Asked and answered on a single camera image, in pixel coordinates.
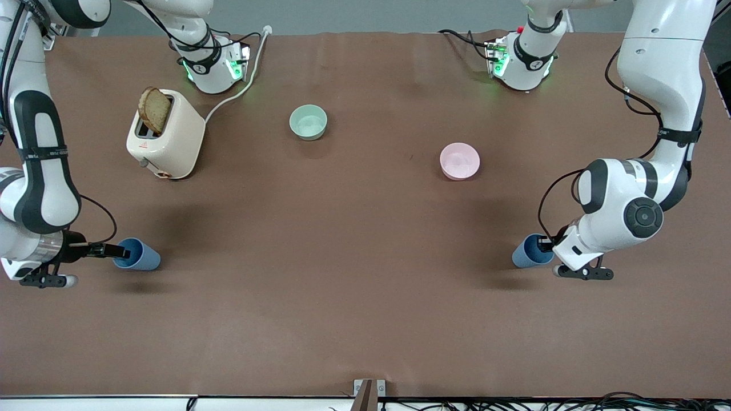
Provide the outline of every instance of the mint green bowl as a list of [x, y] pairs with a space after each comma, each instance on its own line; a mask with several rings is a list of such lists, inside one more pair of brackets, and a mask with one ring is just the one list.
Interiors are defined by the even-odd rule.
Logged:
[[319, 106], [308, 104], [292, 111], [289, 128], [302, 140], [312, 141], [322, 137], [327, 126], [327, 114]]

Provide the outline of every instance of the brown table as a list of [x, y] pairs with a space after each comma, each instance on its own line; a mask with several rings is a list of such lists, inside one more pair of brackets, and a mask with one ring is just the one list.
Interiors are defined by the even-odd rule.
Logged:
[[[654, 139], [604, 82], [620, 41], [566, 35], [525, 94], [439, 35], [273, 37], [172, 182], [125, 150], [140, 93], [172, 88], [203, 114], [224, 96], [196, 92], [163, 38], [60, 39], [49, 80], [75, 183], [164, 262], [66, 265], [69, 290], [0, 281], [0, 392], [332, 395], [380, 377], [400, 396], [728, 397], [731, 124], [705, 59], [694, 179], [658, 236], [609, 254], [610, 282], [511, 266], [554, 178]], [[305, 103], [330, 117], [320, 141], [289, 131]], [[482, 156], [470, 181], [439, 170], [455, 141]], [[7, 143], [0, 160], [18, 164]], [[567, 184], [545, 213], [551, 230], [580, 216]], [[84, 204], [74, 228], [110, 224]]]

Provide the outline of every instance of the pink bowl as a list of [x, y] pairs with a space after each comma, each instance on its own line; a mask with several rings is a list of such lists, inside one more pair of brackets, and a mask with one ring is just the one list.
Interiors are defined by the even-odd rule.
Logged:
[[460, 181], [474, 176], [480, 168], [480, 155], [469, 144], [452, 143], [442, 150], [439, 163], [445, 176]]

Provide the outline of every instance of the white toaster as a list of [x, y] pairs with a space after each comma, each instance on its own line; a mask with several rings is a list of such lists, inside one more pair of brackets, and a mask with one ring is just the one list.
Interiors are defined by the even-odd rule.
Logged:
[[172, 103], [162, 134], [152, 132], [135, 111], [127, 151], [160, 178], [183, 178], [193, 171], [205, 133], [205, 121], [182, 94], [161, 89]]

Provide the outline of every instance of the gray floor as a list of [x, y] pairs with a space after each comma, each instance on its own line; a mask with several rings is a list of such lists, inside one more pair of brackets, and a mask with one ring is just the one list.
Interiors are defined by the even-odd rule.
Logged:
[[[593, 10], [572, 10], [576, 31], [624, 31], [632, 15], [630, 0]], [[271, 25], [274, 34], [345, 31], [465, 32], [514, 29], [526, 22], [518, 0], [216, 0], [208, 24], [245, 34]], [[112, 1], [112, 15], [102, 36], [162, 35], [139, 12]], [[706, 53], [715, 69], [731, 60], [731, 12], [711, 27]]]

